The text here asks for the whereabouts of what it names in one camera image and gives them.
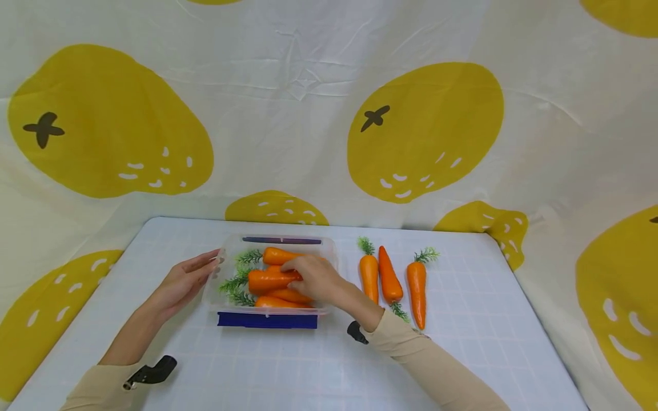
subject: blue lid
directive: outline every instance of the blue lid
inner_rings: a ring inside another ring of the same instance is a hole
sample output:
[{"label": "blue lid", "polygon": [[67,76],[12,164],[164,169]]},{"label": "blue lid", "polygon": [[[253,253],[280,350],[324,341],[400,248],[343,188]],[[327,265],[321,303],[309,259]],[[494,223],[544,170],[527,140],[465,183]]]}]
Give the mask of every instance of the blue lid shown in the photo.
[{"label": "blue lid", "polygon": [[247,328],[305,328],[317,329],[318,316],[287,316],[283,314],[245,314],[241,312],[217,312],[220,327]]}]

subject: fabric backdrop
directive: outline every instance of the fabric backdrop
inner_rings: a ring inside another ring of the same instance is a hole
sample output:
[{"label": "fabric backdrop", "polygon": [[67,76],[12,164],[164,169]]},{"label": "fabric backdrop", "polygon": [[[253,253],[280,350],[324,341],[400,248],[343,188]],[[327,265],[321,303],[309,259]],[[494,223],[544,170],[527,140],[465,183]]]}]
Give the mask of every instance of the fabric backdrop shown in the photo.
[{"label": "fabric backdrop", "polygon": [[487,232],[656,409],[655,1],[6,0],[0,97],[5,405],[164,215]]}]

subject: clear plastic container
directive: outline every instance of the clear plastic container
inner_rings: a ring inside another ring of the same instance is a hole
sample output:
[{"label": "clear plastic container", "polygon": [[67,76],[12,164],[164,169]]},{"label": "clear plastic container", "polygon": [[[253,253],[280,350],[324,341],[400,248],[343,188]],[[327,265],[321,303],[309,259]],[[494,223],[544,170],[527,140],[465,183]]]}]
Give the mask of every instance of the clear plastic container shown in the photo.
[{"label": "clear plastic container", "polygon": [[[246,239],[257,239],[258,242],[246,241]],[[293,242],[305,242],[305,244],[296,244]],[[261,253],[267,247],[276,247],[292,253],[313,254],[322,258],[338,268],[338,253],[336,244],[327,237],[309,237],[298,235],[270,235],[270,234],[232,234],[227,238],[219,253],[224,258],[220,263],[218,270],[215,270],[206,283],[201,298],[204,304],[209,305],[214,312],[237,312],[244,314],[283,314],[283,315],[309,315],[323,316],[330,312],[330,307],[321,302],[314,302],[313,308],[271,308],[271,307],[249,307],[238,306],[231,303],[228,296],[219,291],[220,285],[229,278],[237,274],[236,257],[249,251],[259,250]],[[253,265],[254,269],[264,270],[266,265],[263,261]]]}]

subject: plastic carrot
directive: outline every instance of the plastic carrot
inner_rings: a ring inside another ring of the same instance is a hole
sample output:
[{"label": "plastic carrot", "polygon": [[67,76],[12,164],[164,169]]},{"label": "plastic carrot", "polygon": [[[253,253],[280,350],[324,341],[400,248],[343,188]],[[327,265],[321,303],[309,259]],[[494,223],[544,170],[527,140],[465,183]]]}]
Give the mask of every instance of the plastic carrot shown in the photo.
[{"label": "plastic carrot", "polygon": [[313,308],[308,304],[299,304],[298,302],[290,302],[276,297],[269,297],[263,295],[256,300],[256,307],[285,307],[285,308]]},{"label": "plastic carrot", "polygon": [[300,293],[299,291],[290,288],[272,290],[265,295],[268,297],[276,297],[278,299],[282,299],[290,302],[297,302],[299,304],[309,304],[310,302],[313,301],[312,298],[307,297],[304,294]]},{"label": "plastic carrot", "polygon": [[426,247],[420,253],[415,253],[414,262],[407,266],[407,283],[409,284],[409,296],[411,297],[411,313],[416,325],[425,329],[425,313],[427,309],[425,285],[427,282],[427,271],[425,264],[436,261],[439,253],[432,247]]},{"label": "plastic carrot", "polygon": [[297,272],[253,270],[249,273],[249,292],[262,295],[269,291],[286,288],[293,281],[301,281]]},{"label": "plastic carrot", "polygon": [[281,266],[301,255],[303,254],[291,253],[276,247],[267,247],[265,251],[263,251],[263,262],[265,264]]},{"label": "plastic carrot", "polygon": [[395,275],[395,270],[393,270],[393,264],[391,264],[391,259],[388,258],[388,253],[383,245],[379,247],[379,276],[382,280],[382,294],[384,294],[384,300],[391,305],[394,302],[398,302],[404,296],[402,292],[402,285]]},{"label": "plastic carrot", "polygon": [[377,258],[375,258],[374,247],[370,239],[367,237],[359,237],[357,241],[359,248],[365,254],[359,261],[359,271],[361,272],[361,284],[363,286],[363,293],[373,300],[375,304],[379,304],[379,284],[377,279],[379,276],[379,267]]},{"label": "plastic carrot", "polygon": [[262,253],[260,250],[245,251],[236,256],[236,261],[240,264],[254,264],[262,259],[265,264],[270,266],[281,266],[288,261],[303,255],[304,254],[291,253],[290,251],[278,249],[276,247],[267,247]]}]

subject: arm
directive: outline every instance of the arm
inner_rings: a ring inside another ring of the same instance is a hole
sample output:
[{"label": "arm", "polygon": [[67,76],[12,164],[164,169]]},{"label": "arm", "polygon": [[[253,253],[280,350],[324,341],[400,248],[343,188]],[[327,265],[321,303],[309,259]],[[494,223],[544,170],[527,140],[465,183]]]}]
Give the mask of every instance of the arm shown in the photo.
[{"label": "arm", "polygon": [[123,383],[140,368],[142,356],[163,324],[187,305],[217,265],[218,250],[175,265],[153,294],[130,316],[98,365],[85,373],[60,411],[123,411],[133,391]]},{"label": "arm", "polygon": [[295,269],[304,281],[291,283],[301,293],[348,313],[377,351],[402,365],[443,411],[509,411],[481,379],[428,337],[375,304],[328,262],[299,257],[282,270]]}]

